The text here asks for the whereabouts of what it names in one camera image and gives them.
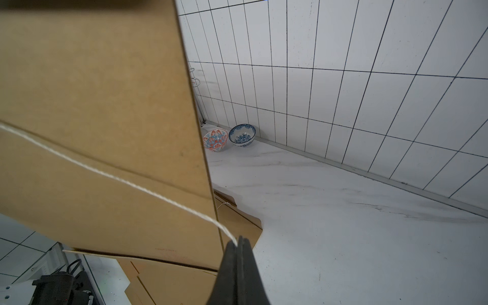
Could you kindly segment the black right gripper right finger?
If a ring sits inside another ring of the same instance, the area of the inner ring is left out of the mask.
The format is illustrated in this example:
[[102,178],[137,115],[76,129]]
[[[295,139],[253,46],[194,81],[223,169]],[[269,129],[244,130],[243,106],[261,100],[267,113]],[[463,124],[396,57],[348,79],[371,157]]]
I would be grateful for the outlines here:
[[270,305],[259,274],[250,241],[238,241],[238,304]]

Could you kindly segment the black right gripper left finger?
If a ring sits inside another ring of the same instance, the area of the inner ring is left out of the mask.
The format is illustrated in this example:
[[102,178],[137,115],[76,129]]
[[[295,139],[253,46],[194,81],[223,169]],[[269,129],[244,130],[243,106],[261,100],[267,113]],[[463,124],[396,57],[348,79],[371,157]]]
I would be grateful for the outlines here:
[[235,305],[237,296],[237,247],[229,241],[207,305]]

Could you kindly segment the brown kraft file bags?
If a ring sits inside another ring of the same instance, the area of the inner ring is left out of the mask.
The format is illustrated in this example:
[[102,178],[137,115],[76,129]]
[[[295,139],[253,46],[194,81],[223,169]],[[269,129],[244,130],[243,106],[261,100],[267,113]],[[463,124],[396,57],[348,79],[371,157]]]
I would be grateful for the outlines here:
[[219,267],[174,1],[1,2],[1,213],[84,252]]

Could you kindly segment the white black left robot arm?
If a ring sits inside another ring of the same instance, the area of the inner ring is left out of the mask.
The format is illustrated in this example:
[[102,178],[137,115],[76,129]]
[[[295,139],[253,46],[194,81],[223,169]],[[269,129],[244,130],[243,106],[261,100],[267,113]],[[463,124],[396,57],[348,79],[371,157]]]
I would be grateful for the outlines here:
[[1,304],[99,304],[81,259],[36,280],[1,287]]

